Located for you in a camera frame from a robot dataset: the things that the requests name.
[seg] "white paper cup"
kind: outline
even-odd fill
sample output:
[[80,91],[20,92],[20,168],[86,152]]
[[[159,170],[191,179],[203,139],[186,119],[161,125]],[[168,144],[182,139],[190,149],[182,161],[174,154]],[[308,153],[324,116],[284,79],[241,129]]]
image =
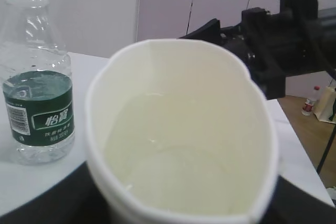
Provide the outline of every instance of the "white paper cup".
[[[131,98],[145,92],[169,91],[197,97],[222,89],[227,92],[227,101],[224,97],[222,102],[230,101],[226,115],[235,122],[231,125],[234,130],[230,136],[223,136],[223,143],[213,143],[211,138],[205,141],[207,151],[229,167],[234,179],[227,199],[234,202],[231,214],[185,215],[141,203],[121,184],[103,155],[118,113]],[[267,209],[278,176],[277,136],[265,97],[244,64],[229,51],[202,41],[176,39],[127,46],[113,55],[93,80],[85,112],[90,171],[124,223],[258,223]]]

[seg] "bottle label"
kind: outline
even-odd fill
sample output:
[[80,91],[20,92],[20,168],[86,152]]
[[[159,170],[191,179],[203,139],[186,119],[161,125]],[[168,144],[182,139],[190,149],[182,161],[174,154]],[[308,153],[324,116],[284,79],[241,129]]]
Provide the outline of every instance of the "bottle label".
[[12,135],[20,143],[52,145],[74,132],[72,87],[58,97],[41,101],[20,100],[4,94]]
[[313,104],[306,102],[302,109],[306,112],[311,112],[313,110]]

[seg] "plastic water bottle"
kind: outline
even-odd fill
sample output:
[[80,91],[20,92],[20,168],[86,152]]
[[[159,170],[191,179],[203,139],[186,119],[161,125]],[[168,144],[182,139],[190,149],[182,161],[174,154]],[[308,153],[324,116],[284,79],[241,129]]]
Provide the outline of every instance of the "plastic water bottle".
[[320,90],[320,87],[319,86],[315,86],[314,87],[314,91],[313,93],[311,94],[310,97],[308,97],[306,99],[306,102],[304,103],[304,106],[302,108],[302,114],[303,115],[310,115],[312,110],[313,110],[313,107],[318,99],[318,91]]
[[49,0],[6,0],[0,77],[19,161],[48,163],[75,139],[71,63],[48,16]]

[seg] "white wall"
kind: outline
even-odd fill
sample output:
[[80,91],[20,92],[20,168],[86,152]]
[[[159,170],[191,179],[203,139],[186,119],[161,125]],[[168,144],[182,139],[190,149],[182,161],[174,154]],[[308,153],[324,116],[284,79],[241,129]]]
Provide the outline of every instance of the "white wall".
[[135,42],[138,0],[50,0],[50,16],[69,51],[110,57]]
[[140,0],[138,40],[186,34],[192,0]]

